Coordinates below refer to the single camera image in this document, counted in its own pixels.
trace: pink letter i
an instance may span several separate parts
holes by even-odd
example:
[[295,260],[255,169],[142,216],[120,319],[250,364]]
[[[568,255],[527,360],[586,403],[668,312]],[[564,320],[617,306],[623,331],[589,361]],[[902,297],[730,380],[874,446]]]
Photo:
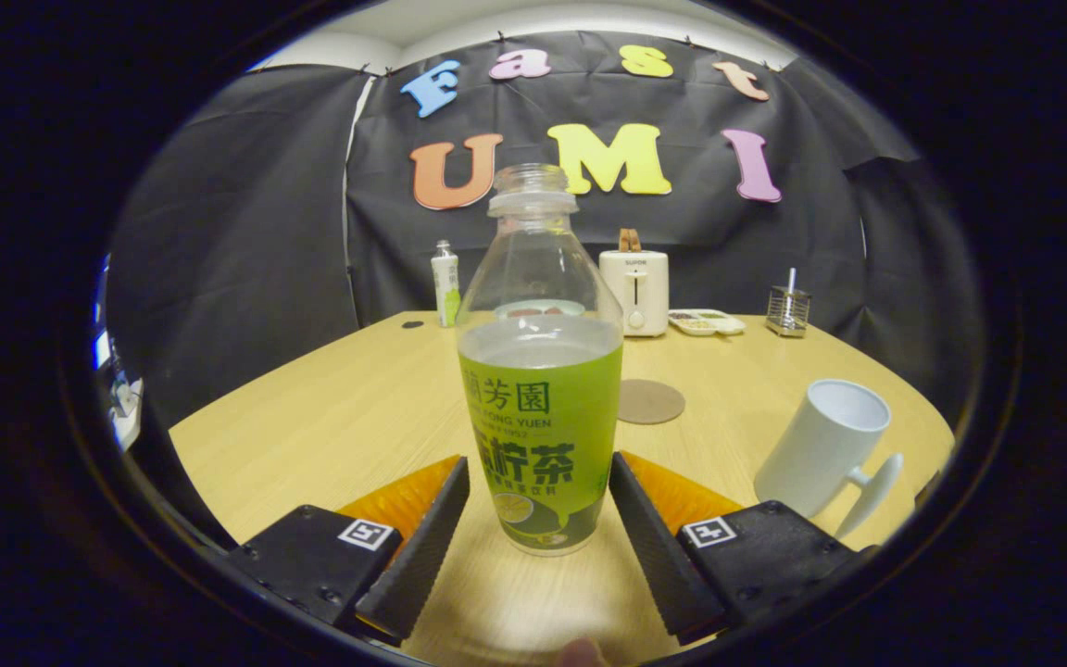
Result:
[[779,202],[780,190],[771,185],[768,163],[763,159],[763,145],[766,144],[763,137],[745,130],[723,130],[723,137],[732,143],[735,157],[740,161],[740,185],[735,189],[737,193],[745,200]]

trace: plastic bottle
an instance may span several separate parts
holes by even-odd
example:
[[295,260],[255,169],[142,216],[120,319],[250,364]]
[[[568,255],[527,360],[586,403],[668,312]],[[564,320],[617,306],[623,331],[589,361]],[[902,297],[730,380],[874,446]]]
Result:
[[460,367],[501,528],[538,556],[582,549],[607,488],[620,305],[571,231],[557,165],[496,174],[496,237],[457,319]]
[[435,256],[431,257],[431,269],[435,273],[435,307],[439,309],[441,327],[456,325],[459,311],[459,258],[452,253],[452,244],[446,240],[435,243]]

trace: letter m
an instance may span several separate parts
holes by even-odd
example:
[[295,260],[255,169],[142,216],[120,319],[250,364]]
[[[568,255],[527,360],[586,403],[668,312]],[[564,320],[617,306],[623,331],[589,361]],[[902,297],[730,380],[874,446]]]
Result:
[[556,125],[546,130],[558,140],[558,164],[567,172],[571,185],[569,193],[586,194],[592,185],[584,178],[584,165],[592,174],[598,186],[610,193],[620,170],[627,168],[626,176],[620,181],[625,193],[668,194],[669,180],[662,174],[662,163],[656,156],[656,139],[662,131],[651,125],[628,123],[615,132],[610,146],[606,146],[595,132],[585,125]]

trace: black curtain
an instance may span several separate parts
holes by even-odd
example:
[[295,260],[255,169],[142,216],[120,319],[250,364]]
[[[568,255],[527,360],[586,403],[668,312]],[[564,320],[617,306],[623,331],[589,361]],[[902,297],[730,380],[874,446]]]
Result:
[[[620,47],[655,47],[673,74],[634,76]],[[552,72],[495,81],[496,57],[539,49]],[[427,117],[403,85],[457,60],[456,100]],[[713,65],[757,77],[755,101]],[[970,253],[944,191],[917,149],[880,111],[808,60],[782,72],[669,38],[618,32],[558,32],[477,44],[399,68],[378,80],[356,122],[348,160],[348,253],[362,324],[403,309],[433,308],[428,258],[439,239],[460,256],[465,285],[495,233],[488,197],[431,210],[412,195],[411,152],[456,144],[446,182],[469,179],[462,141],[499,132],[495,165],[558,163],[551,126],[582,123],[610,144],[625,123],[660,130],[669,194],[630,194],[598,185],[579,195],[576,236],[598,255],[619,228],[638,228],[648,250],[670,254],[670,306],[763,313],[768,288],[797,267],[813,295],[811,321],[914,384],[956,422],[983,330]],[[750,201],[735,150],[720,132],[748,130],[782,201]]]
[[327,65],[246,74],[132,191],[107,324],[164,426],[356,329],[341,203],[367,80]]

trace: white wall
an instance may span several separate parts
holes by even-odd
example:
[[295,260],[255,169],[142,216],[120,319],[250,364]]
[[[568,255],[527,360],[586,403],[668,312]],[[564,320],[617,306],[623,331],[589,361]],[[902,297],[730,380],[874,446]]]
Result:
[[695,44],[706,46],[707,49],[723,51],[758,63],[766,60],[771,68],[782,68],[797,57],[775,42],[758,37],[746,26],[736,30],[735,27],[712,25],[702,18],[683,17],[668,12],[627,5],[560,4],[517,10],[455,26],[452,29],[407,46],[399,55],[399,64],[429,59],[433,54],[469,44],[489,42],[491,38],[496,38],[498,30],[505,35],[610,30],[653,34],[678,41],[683,41],[689,34]]
[[[463,13],[479,7],[459,5],[461,18],[445,16],[443,3],[423,0],[389,0],[364,12],[338,18],[285,47],[251,68],[318,63],[361,68],[384,74],[385,67],[402,67],[444,51],[507,35],[571,30],[609,30],[678,38],[686,35],[699,46],[740,55],[768,67],[782,68],[796,54],[784,46],[742,25],[731,17],[700,7],[673,3],[685,14],[641,7],[635,4],[569,3],[546,4],[478,17]],[[475,0],[474,4],[509,4],[508,0]],[[410,13],[403,20],[399,14]]]
[[340,65],[360,70],[369,63],[365,72],[381,75],[385,74],[385,67],[396,67],[401,54],[402,49],[380,38],[321,29],[302,35],[250,70],[299,64]]

